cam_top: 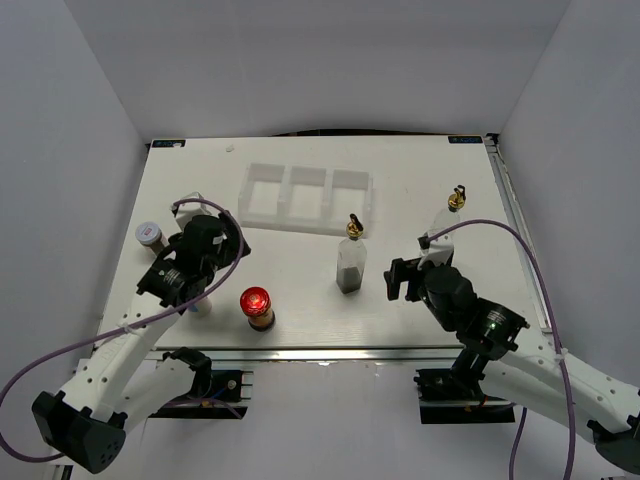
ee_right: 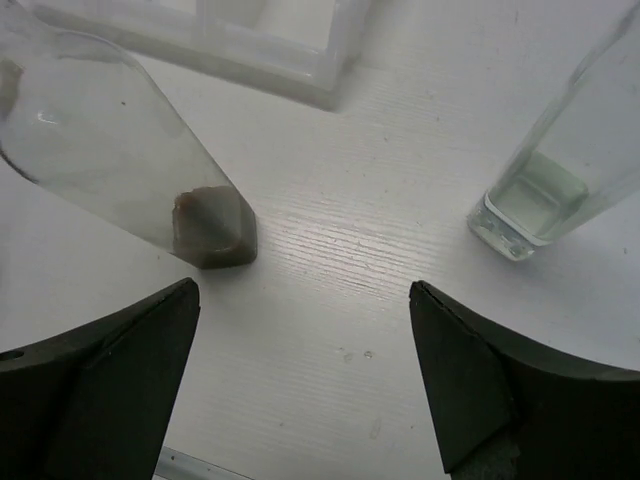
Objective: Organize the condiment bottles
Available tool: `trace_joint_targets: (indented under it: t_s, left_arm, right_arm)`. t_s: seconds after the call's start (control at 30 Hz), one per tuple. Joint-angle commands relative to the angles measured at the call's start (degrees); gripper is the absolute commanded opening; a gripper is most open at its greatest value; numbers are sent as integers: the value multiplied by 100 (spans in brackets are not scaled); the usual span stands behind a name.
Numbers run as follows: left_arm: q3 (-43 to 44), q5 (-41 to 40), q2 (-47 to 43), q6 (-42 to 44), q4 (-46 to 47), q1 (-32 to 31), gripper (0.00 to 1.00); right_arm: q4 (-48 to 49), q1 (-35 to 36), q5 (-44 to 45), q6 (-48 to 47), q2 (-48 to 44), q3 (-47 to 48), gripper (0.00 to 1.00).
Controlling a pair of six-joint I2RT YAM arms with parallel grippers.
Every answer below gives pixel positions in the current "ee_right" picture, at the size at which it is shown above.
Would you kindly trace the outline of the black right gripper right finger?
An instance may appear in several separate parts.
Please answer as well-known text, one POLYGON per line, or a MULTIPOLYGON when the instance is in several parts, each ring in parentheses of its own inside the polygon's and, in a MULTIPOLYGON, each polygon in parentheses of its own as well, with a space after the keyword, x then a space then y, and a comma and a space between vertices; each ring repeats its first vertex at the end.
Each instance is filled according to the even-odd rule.
POLYGON ((635 479, 639 374, 487 319, 433 285, 410 317, 443 469, 453 479, 635 479))

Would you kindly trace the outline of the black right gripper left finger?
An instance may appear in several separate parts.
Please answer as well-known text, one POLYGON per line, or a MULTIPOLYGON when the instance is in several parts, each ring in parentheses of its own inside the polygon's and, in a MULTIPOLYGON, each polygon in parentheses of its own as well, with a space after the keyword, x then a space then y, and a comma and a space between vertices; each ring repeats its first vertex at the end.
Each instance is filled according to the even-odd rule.
POLYGON ((2 478, 152 478, 199 315, 198 285, 185 278, 3 352, 2 478))

